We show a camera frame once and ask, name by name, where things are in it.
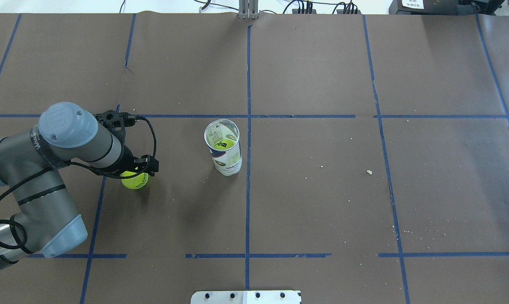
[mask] blue painter's tape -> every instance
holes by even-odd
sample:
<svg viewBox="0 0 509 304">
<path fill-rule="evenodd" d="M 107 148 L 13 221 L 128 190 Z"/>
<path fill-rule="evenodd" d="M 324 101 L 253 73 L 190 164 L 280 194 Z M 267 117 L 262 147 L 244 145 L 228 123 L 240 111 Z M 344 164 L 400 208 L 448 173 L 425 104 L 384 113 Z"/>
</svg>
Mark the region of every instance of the blue painter's tape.
<svg viewBox="0 0 509 304">
<path fill-rule="evenodd" d="M 127 254 L 124 253 L 93 254 L 91 258 L 127 258 Z"/>
<path fill-rule="evenodd" d="M 246 119 L 247 115 L 202 115 L 202 114 L 140 114 L 148 118 L 164 119 Z"/>
<path fill-rule="evenodd" d="M 9 50 L 11 49 L 11 45 L 13 44 L 13 40 L 15 38 L 16 30 L 18 29 L 18 25 L 20 24 L 20 19 L 22 18 L 22 14 L 19 14 L 19 17 L 16 19 L 15 27 L 13 29 L 13 33 L 11 33 L 11 38 L 9 39 L 9 43 L 5 49 L 5 53 L 3 54 L 3 58 L 0 63 L 0 75 L 3 70 L 3 66 L 5 64 L 5 60 L 7 59 L 7 54 L 9 54 Z"/>
<path fill-rule="evenodd" d="M 243 253 L 197 253 L 186 254 L 185 258 L 245 258 Z"/>
<path fill-rule="evenodd" d="M 382 119 L 505 119 L 505 115 L 375 115 Z"/>
<path fill-rule="evenodd" d="M 129 33 L 129 42 L 127 42 L 127 52 L 125 52 L 125 67 L 129 62 L 129 53 L 131 53 L 131 42 L 133 42 L 133 32 L 135 30 L 136 14 L 133 14 L 133 20 L 131 21 L 131 32 Z"/>
<path fill-rule="evenodd" d="M 327 258 L 330 253 L 251 253 L 251 258 Z"/>
<path fill-rule="evenodd" d="M 102 209 L 102 206 L 103 206 L 104 185 L 105 184 L 106 184 L 106 177 L 103 177 L 103 181 L 100 184 L 99 202 L 97 204 L 97 212 L 95 212 L 95 223 L 93 226 L 93 233 L 91 234 L 91 243 L 89 246 L 89 255 L 88 255 L 86 271 L 85 271 L 85 275 L 84 275 L 84 283 L 82 285 L 80 304 L 84 304 L 84 301 L 85 301 L 85 294 L 87 291 L 87 283 L 89 281 L 89 274 L 91 271 L 91 261 L 92 261 L 93 251 L 95 248 L 95 239 L 97 238 L 97 229 L 99 227 L 100 210 Z"/>
<path fill-rule="evenodd" d="M 379 258 L 398 258 L 398 253 L 379 253 Z M 509 256 L 509 252 L 408 252 L 404 258 L 459 258 L 470 256 Z"/>
<path fill-rule="evenodd" d="M 87 258 L 88 254 L 72 254 L 72 253 L 64 253 L 60 254 L 54 258 Z M 44 254 L 41 253 L 33 253 L 27 256 L 28 258 L 46 258 Z"/>
<path fill-rule="evenodd" d="M 498 78 L 496 77 L 496 73 L 494 71 L 494 67 L 493 67 L 493 64 L 492 64 L 490 56 L 489 56 L 489 51 L 487 49 L 487 45 L 485 44 L 484 32 L 482 31 L 482 25 L 480 24 L 480 17 L 478 16 L 478 14 L 476 14 L 476 25 L 478 25 L 478 31 L 480 33 L 480 41 L 482 41 L 482 46 L 484 48 L 485 57 L 487 58 L 487 63 L 489 65 L 489 69 L 491 71 L 491 75 L 493 77 L 494 84 L 496 86 L 496 91 L 498 92 L 498 96 L 500 98 L 500 103 L 502 104 L 502 107 L 504 108 L 504 113 L 506 114 L 506 117 L 508 119 L 508 125 L 509 125 L 508 107 L 506 106 L 506 101 L 504 100 L 504 95 L 502 94 L 502 90 L 500 89 L 500 83 L 498 82 Z"/>
<path fill-rule="evenodd" d="M 355 119 L 355 115 L 252 115 L 255 119 Z"/>
<path fill-rule="evenodd" d="M 250 260 L 251 250 L 251 27 L 247 27 L 247 186 L 245 198 L 245 290 L 250 289 Z"/>
<path fill-rule="evenodd" d="M 380 129 L 380 140 L 382 141 L 382 152 L 384 153 L 384 163 L 386 165 L 386 175 L 388 180 L 388 186 L 390 187 L 390 199 L 391 206 L 393 209 L 393 224 L 395 227 L 395 236 L 397 237 L 397 249 L 399 250 L 399 262 L 401 264 L 401 277 L 403 279 L 403 291 L 405 293 L 405 301 L 406 304 L 410 304 L 410 296 L 409 296 L 409 284 L 406 278 L 406 268 L 405 268 L 405 259 L 403 258 L 403 246 L 401 245 L 401 233 L 399 230 L 399 220 L 397 218 L 397 207 L 395 206 L 395 195 L 393 194 L 393 184 L 391 180 L 391 172 L 390 172 L 390 162 L 388 161 L 388 154 L 386 149 L 386 139 L 384 138 L 384 127 L 382 126 L 382 118 L 380 118 L 380 102 L 378 100 L 378 93 L 376 92 L 376 86 L 374 85 L 374 68 L 373 68 L 373 58 L 371 55 L 371 46 L 369 43 L 369 34 L 367 31 L 367 20 L 365 19 L 365 15 L 361 16 L 363 18 L 363 28 L 365 33 L 365 44 L 367 47 L 367 55 L 369 59 L 369 68 L 371 70 L 371 82 L 373 86 L 373 95 L 374 100 L 376 102 L 376 114 L 378 116 L 378 127 Z"/>
</svg>

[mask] tennis ball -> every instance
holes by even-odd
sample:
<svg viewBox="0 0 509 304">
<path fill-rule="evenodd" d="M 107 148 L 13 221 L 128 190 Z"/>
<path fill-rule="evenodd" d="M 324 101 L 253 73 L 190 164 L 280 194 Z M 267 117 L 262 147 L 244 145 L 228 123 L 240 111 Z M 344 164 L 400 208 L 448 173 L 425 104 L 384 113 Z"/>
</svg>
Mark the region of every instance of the tennis ball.
<svg viewBox="0 0 509 304">
<path fill-rule="evenodd" d="M 215 144 L 214 148 L 217 150 L 226 150 L 232 148 L 234 144 L 235 142 L 231 140 L 220 140 Z"/>
<path fill-rule="evenodd" d="M 135 172 L 125 171 L 125 172 L 121 173 L 120 176 L 131 176 L 131 175 L 135 175 L 135 174 L 136 174 Z M 147 173 L 142 173 L 141 175 L 138 175 L 131 179 L 122 179 L 121 183 L 129 189 L 140 189 L 140 188 L 144 187 L 146 185 L 146 183 L 148 183 L 148 178 L 149 178 L 149 175 Z"/>
</svg>

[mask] electrical cable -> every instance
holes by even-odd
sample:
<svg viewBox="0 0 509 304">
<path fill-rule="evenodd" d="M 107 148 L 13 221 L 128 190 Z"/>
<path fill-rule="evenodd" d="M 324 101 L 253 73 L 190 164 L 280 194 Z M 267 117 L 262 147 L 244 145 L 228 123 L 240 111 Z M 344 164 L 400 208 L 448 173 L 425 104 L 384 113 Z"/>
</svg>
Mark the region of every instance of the electrical cable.
<svg viewBox="0 0 509 304">
<path fill-rule="evenodd" d="M 121 9 L 122 9 L 122 8 L 123 8 L 123 6 L 125 5 L 125 1 L 127 1 L 127 0 L 123 0 L 123 3 L 122 3 L 122 4 L 121 4 L 121 6 L 119 7 L 119 13 L 120 13 L 120 14 L 121 14 Z"/>
<path fill-rule="evenodd" d="M 343 8 L 343 10 L 345 10 L 347 8 L 347 4 L 344 3 L 344 2 L 339 2 L 337 3 L 337 5 L 335 5 L 335 8 L 333 9 L 333 11 L 331 12 L 331 14 L 335 14 L 335 11 L 337 10 L 337 8 L 339 7 L 339 5 L 343 4 L 345 7 Z"/>
<path fill-rule="evenodd" d="M 31 181 L 33 179 L 36 179 L 37 177 L 45 174 L 46 172 L 48 171 L 52 171 L 52 168 L 46 168 L 42 171 L 39 171 L 38 173 L 35 173 L 34 175 L 31 175 L 30 177 L 27 177 L 26 179 L 22 180 L 21 182 L 17 183 L 16 185 L 14 185 L 12 188 L 8 189 L 7 191 L 5 191 L 2 195 L 0 195 L 0 202 L 1 200 L 3 200 L 7 195 L 11 194 L 11 192 L 13 192 L 14 190 L 17 190 L 20 186 L 22 186 L 23 184 L 27 183 L 28 181 Z M 9 226 L 15 226 L 17 227 L 18 229 L 20 229 L 20 231 L 22 232 L 22 239 L 21 239 L 21 242 L 20 244 L 16 245 L 16 246 L 13 246 L 13 245 L 9 245 L 9 244 L 5 244 L 3 243 L 2 241 L 0 241 L 0 247 L 2 248 L 6 248 L 8 250 L 17 250 L 17 249 L 20 249 L 22 248 L 23 246 L 25 246 L 25 244 L 27 243 L 27 232 L 25 231 L 24 227 L 21 225 L 21 223 L 18 223 L 17 221 L 13 221 L 13 220 L 0 220 L 0 224 L 5 224 L 5 225 L 9 225 Z"/>
<path fill-rule="evenodd" d="M 208 6 L 210 6 L 210 4 L 211 4 L 211 0 L 208 0 L 208 2 L 206 2 L 206 4 L 204 4 L 204 6 L 202 6 L 202 7 L 200 8 L 200 11 L 205 10 Z"/>
<path fill-rule="evenodd" d="M 303 5 L 303 1 L 301 1 L 301 0 L 293 0 L 293 1 L 289 2 L 289 4 L 287 5 L 287 7 L 285 7 L 285 9 L 283 10 L 283 14 L 284 14 L 285 12 L 287 12 L 287 9 L 289 8 L 289 6 L 290 6 L 290 5 L 292 5 L 294 2 L 300 2 L 300 3 L 301 3 L 301 5 Z"/>
<path fill-rule="evenodd" d="M 326 3 L 326 2 L 315 2 L 315 1 L 311 1 L 312 3 L 316 3 L 316 4 L 326 4 L 326 5 L 337 5 L 338 3 Z"/>
<path fill-rule="evenodd" d="M 193 1 L 198 2 L 198 3 L 204 3 L 204 4 L 206 4 L 206 3 L 207 3 L 207 2 L 204 2 L 204 1 L 200 1 L 200 0 L 193 0 Z M 230 8 L 231 10 L 237 10 L 237 11 L 239 11 L 239 9 L 238 9 L 238 8 L 233 8 L 233 7 L 231 7 L 231 6 L 222 5 L 222 4 L 218 4 L 218 3 L 210 3 L 210 5 L 220 6 L 220 7 L 222 7 L 222 8 Z"/>
</svg>

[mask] can label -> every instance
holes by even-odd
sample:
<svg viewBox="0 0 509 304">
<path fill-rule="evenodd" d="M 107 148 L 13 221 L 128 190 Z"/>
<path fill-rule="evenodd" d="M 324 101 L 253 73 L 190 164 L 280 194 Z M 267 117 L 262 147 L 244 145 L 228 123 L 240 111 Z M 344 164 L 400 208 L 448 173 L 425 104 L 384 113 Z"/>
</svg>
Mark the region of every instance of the can label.
<svg viewBox="0 0 509 304">
<path fill-rule="evenodd" d="M 228 119 L 216 120 L 206 127 L 204 139 L 210 148 L 217 171 L 224 176 L 234 175 L 241 169 L 239 129 Z"/>
</svg>

